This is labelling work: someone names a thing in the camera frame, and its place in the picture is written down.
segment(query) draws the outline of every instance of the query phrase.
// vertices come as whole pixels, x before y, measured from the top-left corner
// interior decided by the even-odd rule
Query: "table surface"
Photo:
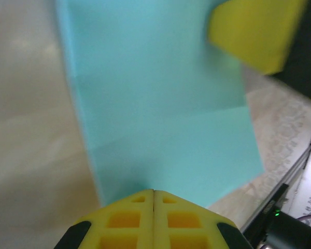
[[[310,102],[252,70],[245,79],[266,173],[210,207],[239,227],[311,138]],[[54,247],[98,207],[54,1],[0,0],[0,248]]]

